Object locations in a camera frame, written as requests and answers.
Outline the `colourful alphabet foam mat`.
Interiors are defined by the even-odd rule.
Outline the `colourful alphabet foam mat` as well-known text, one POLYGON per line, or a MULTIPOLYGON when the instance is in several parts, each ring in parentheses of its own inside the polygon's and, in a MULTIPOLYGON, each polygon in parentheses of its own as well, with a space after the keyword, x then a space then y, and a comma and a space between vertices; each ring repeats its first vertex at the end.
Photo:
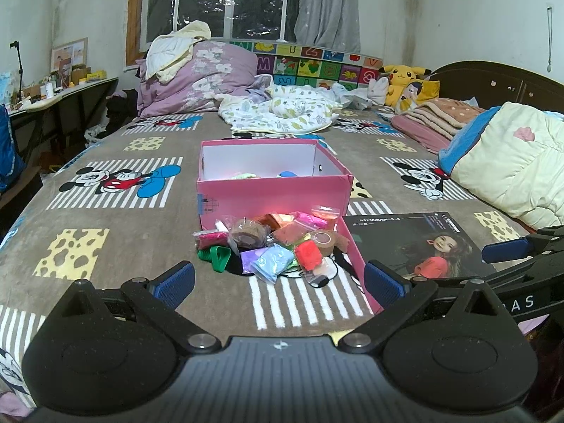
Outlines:
POLYGON ((367 88, 378 79, 379 57, 331 51, 287 42, 230 40, 229 43, 257 56, 257 73, 270 74, 276 85, 310 85, 330 89, 334 83, 351 91, 367 88))

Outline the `pink box lid with photo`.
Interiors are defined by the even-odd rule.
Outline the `pink box lid with photo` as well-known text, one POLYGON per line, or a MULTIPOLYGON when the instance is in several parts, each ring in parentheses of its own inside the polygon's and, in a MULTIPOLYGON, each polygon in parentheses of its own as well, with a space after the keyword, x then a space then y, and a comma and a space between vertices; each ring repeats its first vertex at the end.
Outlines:
POLYGON ((364 268, 378 260, 411 279, 466 279, 495 272, 482 260, 481 248, 446 212, 345 216, 337 232, 349 240, 351 274, 360 282, 369 307, 383 308, 364 287, 364 268))

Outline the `red clay packet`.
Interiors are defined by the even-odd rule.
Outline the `red clay packet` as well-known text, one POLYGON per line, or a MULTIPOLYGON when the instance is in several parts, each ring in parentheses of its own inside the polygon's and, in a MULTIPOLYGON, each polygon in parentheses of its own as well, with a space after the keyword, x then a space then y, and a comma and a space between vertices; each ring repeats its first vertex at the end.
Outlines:
POLYGON ((323 261, 323 255, 313 240, 297 245, 294 248, 294 256, 300 267, 306 271, 313 271, 323 261))

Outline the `cream and blue quilt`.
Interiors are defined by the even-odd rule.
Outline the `cream and blue quilt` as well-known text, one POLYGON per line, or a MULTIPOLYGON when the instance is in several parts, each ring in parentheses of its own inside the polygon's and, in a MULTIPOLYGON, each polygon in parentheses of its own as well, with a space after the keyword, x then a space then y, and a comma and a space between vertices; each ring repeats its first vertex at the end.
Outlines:
POLYGON ((563 224, 563 113, 506 102, 479 114, 439 150, 468 192, 532 229, 563 224))

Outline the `blue bag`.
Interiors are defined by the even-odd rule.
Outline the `blue bag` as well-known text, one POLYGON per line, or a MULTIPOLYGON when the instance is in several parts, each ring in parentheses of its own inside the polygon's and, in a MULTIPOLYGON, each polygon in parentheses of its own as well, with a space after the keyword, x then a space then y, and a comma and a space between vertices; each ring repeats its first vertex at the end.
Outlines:
POLYGON ((8 190, 22 174, 26 164, 15 149, 8 110, 0 106, 0 191, 8 190))

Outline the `folded pink blankets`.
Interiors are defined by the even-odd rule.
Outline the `folded pink blankets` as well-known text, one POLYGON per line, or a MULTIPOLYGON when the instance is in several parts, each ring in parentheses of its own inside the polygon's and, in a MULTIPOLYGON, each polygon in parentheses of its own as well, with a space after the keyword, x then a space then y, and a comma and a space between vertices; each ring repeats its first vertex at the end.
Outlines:
POLYGON ((391 125, 428 152, 438 154, 483 111, 466 101, 439 97, 397 114, 391 118, 391 125))

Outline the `purple clay packet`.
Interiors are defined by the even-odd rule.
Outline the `purple clay packet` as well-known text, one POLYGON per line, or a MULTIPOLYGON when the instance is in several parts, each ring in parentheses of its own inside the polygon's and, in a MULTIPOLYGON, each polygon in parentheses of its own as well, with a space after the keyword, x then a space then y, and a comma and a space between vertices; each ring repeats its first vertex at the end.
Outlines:
POLYGON ((244 275, 254 274, 252 264, 257 261, 268 249, 266 247, 242 251, 240 254, 242 273, 244 275))

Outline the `brown clay packet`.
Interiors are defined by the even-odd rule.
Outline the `brown clay packet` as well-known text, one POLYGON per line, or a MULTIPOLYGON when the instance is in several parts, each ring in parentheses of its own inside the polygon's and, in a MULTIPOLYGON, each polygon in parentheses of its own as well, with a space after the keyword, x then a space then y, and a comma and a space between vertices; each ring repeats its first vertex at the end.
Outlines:
POLYGON ((263 247, 267 241, 267 235, 269 233, 270 228, 262 225, 258 221, 248 218, 241 218, 237 220, 229 230, 231 241, 233 241, 238 248, 243 249, 263 247))

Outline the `magenta clay packet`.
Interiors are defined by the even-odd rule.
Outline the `magenta clay packet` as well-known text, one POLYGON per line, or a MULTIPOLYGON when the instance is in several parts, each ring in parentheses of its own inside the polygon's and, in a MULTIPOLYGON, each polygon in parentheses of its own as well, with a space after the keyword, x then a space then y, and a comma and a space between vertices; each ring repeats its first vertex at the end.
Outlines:
POLYGON ((214 246, 228 246, 229 234, 219 229, 202 230, 192 234, 198 250, 214 246))

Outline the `pink clay packet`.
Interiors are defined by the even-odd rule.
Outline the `pink clay packet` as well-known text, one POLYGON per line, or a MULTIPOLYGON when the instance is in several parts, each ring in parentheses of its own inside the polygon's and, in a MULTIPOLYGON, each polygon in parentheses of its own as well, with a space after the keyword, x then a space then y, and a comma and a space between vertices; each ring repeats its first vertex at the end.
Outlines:
POLYGON ((301 211, 294 212, 294 219, 313 230, 325 229, 328 225, 323 218, 301 211))

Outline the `cream cloth on duvet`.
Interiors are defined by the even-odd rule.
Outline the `cream cloth on duvet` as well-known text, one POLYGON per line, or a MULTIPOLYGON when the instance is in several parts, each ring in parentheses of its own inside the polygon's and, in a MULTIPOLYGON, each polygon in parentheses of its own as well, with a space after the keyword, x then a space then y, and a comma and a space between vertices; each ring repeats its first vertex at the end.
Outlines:
POLYGON ((157 78, 161 84, 168 84, 192 58, 194 45, 209 39, 209 26, 199 20, 188 23, 181 30, 159 35, 147 52, 144 78, 157 78))

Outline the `dark wooden headboard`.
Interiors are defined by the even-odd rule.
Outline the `dark wooden headboard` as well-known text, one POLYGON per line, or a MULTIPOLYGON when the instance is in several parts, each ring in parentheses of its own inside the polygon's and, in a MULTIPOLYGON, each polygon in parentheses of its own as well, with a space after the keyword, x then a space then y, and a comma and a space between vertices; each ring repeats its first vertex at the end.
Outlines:
POLYGON ((474 97, 484 109, 510 101, 542 111, 564 112, 561 83, 502 63, 459 61, 440 67, 429 79, 439 81, 440 97, 459 100, 474 97))

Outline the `dark desk with clutter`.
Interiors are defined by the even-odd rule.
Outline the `dark desk with clutter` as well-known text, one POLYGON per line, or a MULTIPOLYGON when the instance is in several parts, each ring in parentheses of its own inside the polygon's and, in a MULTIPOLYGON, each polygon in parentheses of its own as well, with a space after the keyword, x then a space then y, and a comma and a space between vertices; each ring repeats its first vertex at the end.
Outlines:
POLYGON ((83 137, 117 85, 118 77, 109 76, 75 86, 54 98, 36 101, 10 113, 14 146, 24 163, 30 165, 32 157, 46 143, 55 154, 63 156, 68 137, 83 137))

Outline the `white leaf-print blanket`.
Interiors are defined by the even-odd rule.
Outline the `white leaf-print blanket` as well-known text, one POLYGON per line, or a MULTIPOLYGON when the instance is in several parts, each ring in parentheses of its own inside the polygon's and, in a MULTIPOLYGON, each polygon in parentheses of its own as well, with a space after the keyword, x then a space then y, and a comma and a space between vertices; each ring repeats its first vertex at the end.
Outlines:
POLYGON ((222 96, 218 114, 233 133, 307 135, 331 127, 343 105, 338 96, 312 86, 270 85, 268 99, 222 96))

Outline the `purple floral duvet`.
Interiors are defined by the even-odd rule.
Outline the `purple floral duvet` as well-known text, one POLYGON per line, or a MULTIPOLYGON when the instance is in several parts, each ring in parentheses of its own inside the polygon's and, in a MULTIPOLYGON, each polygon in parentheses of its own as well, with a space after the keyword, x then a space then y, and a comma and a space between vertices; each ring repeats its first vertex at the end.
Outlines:
POLYGON ((254 84, 258 57, 240 46, 201 41, 192 58, 163 84, 142 78, 138 91, 138 116, 208 112, 218 109, 217 96, 244 97, 254 84))

